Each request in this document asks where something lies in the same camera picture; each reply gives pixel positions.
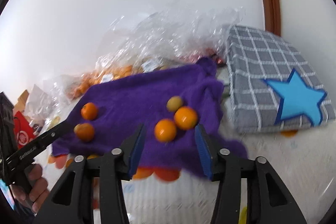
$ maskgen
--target metal screw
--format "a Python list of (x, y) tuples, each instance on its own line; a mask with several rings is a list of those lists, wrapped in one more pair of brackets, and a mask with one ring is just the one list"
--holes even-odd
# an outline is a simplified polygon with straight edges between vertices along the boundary
[(121, 154), (122, 150), (120, 148), (115, 148), (112, 150), (112, 154), (113, 155), (119, 155)]
[(259, 162), (260, 164), (265, 164), (267, 160), (264, 157), (258, 157), (257, 162)]
[(226, 149), (226, 148), (222, 148), (219, 153), (221, 153), (224, 156), (227, 156), (230, 154), (230, 150)]
[(84, 157), (82, 155), (76, 156), (75, 157), (75, 162), (81, 162), (84, 160)]

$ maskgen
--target gray plaid cushion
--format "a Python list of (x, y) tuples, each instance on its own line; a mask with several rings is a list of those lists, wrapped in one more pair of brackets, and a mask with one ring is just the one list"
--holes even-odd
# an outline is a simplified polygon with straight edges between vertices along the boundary
[[(306, 85), (323, 89), (316, 73), (291, 44), (270, 32), (234, 26), (228, 39), (227, 66), (230, 118), (238, 132), (278, 132), (311, 127), (304, 115), (275, 125), (280, 97), (263, 81), (286, 80), (295, 68)], [(335, 120), (335, 110), (328, 96), (320, 110), (322, 124)]]

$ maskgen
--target green-yellow fruit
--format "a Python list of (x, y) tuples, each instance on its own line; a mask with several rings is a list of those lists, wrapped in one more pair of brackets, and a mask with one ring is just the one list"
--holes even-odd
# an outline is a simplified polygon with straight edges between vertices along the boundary
[(167, 110), (170, 112), (176, 112), (181, 106), (183, 106), (183, 100), (179, 96), (173, 96), (167, 102)]

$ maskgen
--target red bag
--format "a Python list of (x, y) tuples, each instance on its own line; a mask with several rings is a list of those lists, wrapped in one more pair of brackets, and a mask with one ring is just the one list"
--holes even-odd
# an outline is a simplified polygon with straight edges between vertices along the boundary
[(19, 149), (34, 140), (37, 136), (34, 134), (34, 129), (29, 126), (28, 121), (19, 111), (14, 115), (14, 134)]

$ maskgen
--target orange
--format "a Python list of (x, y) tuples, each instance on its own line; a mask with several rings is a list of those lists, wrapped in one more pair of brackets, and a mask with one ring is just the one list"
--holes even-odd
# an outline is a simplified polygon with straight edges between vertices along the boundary
[(176, 137), (176, 125), (170, 119), (160, 120), (154, 128), (155, 138), (159, 142), (171, 142)]
[(139, 167), (132, 179), (145, 179), (153, 174), (153, 169), (148, 167)]
[(98, 157), (99, 157), (99, 155), (92, 154), (92, 155), (88, 156), (86, 159), (90, 160), (90, 159), (95, 159), (95, 158), (98, 158)]
[(73, 131), (76, 134), (77, 138), (79, 138), (83, 142), (90, 142), (95, 136), (95, 129), (87, 122), (76, 125)]
[(87, 103), (81, 109), (82, 117), (86, 120), (94, 120), (98, 115), (98, 108), (94, 103)]
[(183, 106), (183, 100), (180, 96), (173, 96), (167, 102), (167, 110), (169, 112), (176, 112), (181, 106)]
[(132, 66), (132, 65), (129, 65), (129, 66), (124, 67), (124, 71), (129, 71), (129, 72), (131, 72), (132, 69), (133, 69), (133, 66)]
[(79, 90), (82, 94), (84, 94), (90, 87), (89, 81), (86, 80), (83, 83), (80, 84)]
[(154, 168), (154, 174), (161, 180), (166, 182), (175, 181), (180, 177), (180, 170), (178, 169), (166, 169), (166, 168)]
[(62, 169), (67, 163), (68, 155), (59, 155), (55, 157), (55, 166), (57, 169)]
[(178, 128), (189, 130), (196, 126), (198, 117), (196, 111), (191, 107), (183, 106), (176, 111), (174, 120)]
[(52, 154), (50, 154), (48, 157), (48, 163), (53, 164), (55, 161), (56, 161), (56, 158)]
[(283, 131), (280, 134), (282, 136), (285, 136), (286, 138), (291, 138), (291, 137), (294, 137), (296, 133), (297, 133), (297, 130), (291, 130), (291, 131)]
[(65, 164), (65, 167), (68, 168), (69, 165), (70, 165), (73, 161), (74, 161), (73, 159), (69, 159), (69, 160), (67, 161), (67, 163)]

